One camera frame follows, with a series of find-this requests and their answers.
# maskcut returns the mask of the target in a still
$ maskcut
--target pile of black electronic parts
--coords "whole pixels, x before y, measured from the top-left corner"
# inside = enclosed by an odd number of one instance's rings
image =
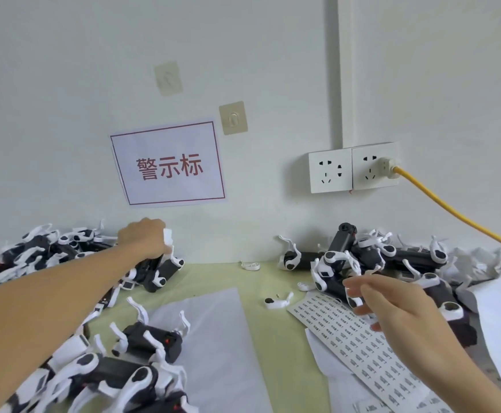
[[[288,240],[289,250],[280,257],[279,268],[310,270],[319,291],[351,307],[363,304],[361,298],[349,298],[343,279],[351,275],[389,275],[420,285],[434,300],[463,347],[476,345],[476,329],[470,325],[469,313],[457,301],[453,289],[437,272],[448,262],[443,244],[432,237],[428,247],[410,247],[391,243],[391,233],[378,231],[357,236],[356,226],[342,223],[329,249],[301,252]]]
[[[35,227],[20,242],[0,250],[0,284],[114,246],[116,237],[102,232],[103,223],[97,229],[81,227],[67,233],[53,230],[51,224]],[[96,303],[84,323],[99,316],[104,308],[112,307],[121,289],[142,285],[145,290],[156,292],[183,264],[183,259],[173,253],[140,262]]]
[[[44,413],[64,400],[70,402],[68,412],[77,413],[95,398],[102,399],[106,413],[198,413],[185,393],[185,369],[172,365],[191,327],[184,312],[180,327],[168,331],[148,325],[145,309],[130,297],[129,303],[137,309],[137,322],[124,332],[111,324],[119,337],[112,350],[116,357],[106,355],[99,335],[89,344],[79,328],[21,384],[0,413]],[[117,358],[125,352],[140,362]]]

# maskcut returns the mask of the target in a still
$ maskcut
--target sign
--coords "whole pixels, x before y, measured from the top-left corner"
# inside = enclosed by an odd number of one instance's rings
[[[212,119],[117,133],[110,139],[131,206],[226,200]]]

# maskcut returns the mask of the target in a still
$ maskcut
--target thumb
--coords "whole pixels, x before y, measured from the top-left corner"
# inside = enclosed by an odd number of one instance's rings
[[[375,313],[379,320],[384,319],[387,315],[394,312],[397,307],[390,303],[382,293],[375,290],[369,284],[363,284],[360,287],[361,295],[364,297],[365,303]]]

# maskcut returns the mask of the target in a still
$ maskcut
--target white wall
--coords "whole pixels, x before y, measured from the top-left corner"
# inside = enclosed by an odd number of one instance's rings
[[[282,233],[339,222],[406,238],[493,243],[401,182],[309,194],[310,151],[341,146],[336,0],[0,0],[0,246],[34,225],[143,216],[189,262],[266,260]],[[354,0],[356,144],[400,140],[405,166],[501,233],[501,0]],[[176,60],[162,97],[153,66]],[[243,100],[220,136],[228,202],[131,209],[108,136]]]

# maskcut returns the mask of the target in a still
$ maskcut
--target table surface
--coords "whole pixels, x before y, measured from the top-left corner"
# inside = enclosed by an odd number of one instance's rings
[[[136,310],[126,302],[129,295],[151,313],[173,301],[236,287],[274,412],[329,412],[327,378],[318,369],[304,325],[285,309],[268,310],[263,305],[264,298],[276,294],[286,298],[290,291],[295,294],[291,303],[304,298],[299,281],[310,282],[309,271],[281,271],[275,263],[261,263],[259,271],[246,271],[240,264],[188,264],[156,293],[143,287],[121,290],[115,306],[89,323],[90,332],[92,336],[99,333],[110,351],[116,338],[109,323],[115,322],[122,330],[137,319]],[[85,411],[94,411],[91,406]],[[52,410],[65,411],[66,407]]]

